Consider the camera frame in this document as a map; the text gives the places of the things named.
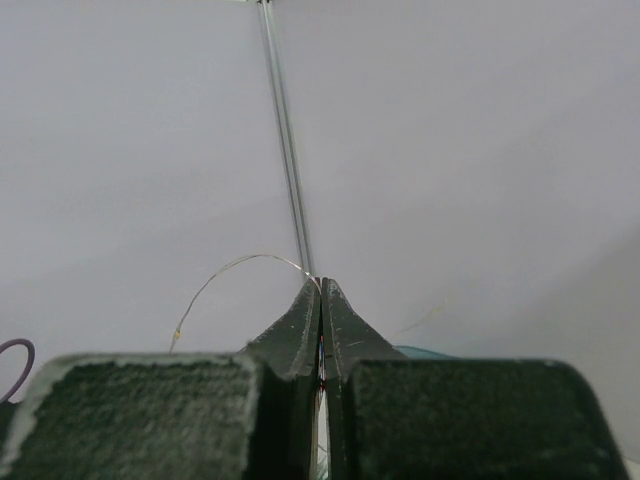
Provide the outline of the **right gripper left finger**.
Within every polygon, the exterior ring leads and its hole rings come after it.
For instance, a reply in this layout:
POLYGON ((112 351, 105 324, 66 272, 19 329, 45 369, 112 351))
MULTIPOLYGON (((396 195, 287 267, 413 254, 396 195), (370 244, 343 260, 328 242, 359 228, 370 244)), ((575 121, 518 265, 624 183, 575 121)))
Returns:
POLYGON ((315 280, 236 353, 74 354, 32 380, 5 479, 311 479, 321 292, 315 280))

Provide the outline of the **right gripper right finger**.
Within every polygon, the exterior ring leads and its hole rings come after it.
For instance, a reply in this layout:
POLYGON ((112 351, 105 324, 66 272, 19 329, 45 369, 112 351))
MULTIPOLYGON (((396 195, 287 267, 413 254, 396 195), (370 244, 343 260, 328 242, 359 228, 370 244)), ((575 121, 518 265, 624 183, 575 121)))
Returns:
POLYGON ((547 359, 411 359, 324 279, 333 479, 625 479, 600 402, 547 359))

